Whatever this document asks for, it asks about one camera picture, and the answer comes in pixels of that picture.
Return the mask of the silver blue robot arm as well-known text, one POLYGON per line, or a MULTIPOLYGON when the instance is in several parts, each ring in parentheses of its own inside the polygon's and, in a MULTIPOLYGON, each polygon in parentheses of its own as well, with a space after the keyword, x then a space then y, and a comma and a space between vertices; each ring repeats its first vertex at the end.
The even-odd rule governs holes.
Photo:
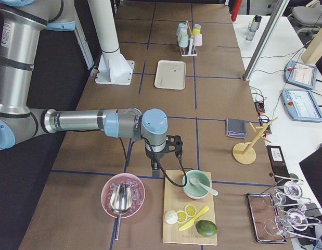
POLYGON ((0 150, 58 131, 100 130, 114 138, 144 140, 153 175, 168 139, 168 120, 159 109, 137 108, 56 111, 31 109, 28 92, 39 34, 72 31, 77 20, 74 1, 0 1, 4 16, 0 48, 0 150))

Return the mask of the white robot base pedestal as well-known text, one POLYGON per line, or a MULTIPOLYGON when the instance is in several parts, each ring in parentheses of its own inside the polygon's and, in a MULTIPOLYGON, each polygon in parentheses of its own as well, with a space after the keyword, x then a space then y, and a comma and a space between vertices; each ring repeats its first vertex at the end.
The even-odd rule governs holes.
POLYGON ((97 84, 130 85, 134 64, 120 52, 110 1, 88 1, 102 56, 96 76, 97 84))

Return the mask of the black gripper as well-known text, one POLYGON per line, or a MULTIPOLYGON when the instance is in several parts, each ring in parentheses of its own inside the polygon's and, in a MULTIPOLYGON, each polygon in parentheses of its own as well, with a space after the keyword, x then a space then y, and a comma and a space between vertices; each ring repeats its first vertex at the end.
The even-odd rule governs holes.
POLYGON ((152 167, 152 177, 159 178, 160 177, 160 159, 164 156, 162 152, 151 152, 145 149, 147 157, 151 160, 152 167))

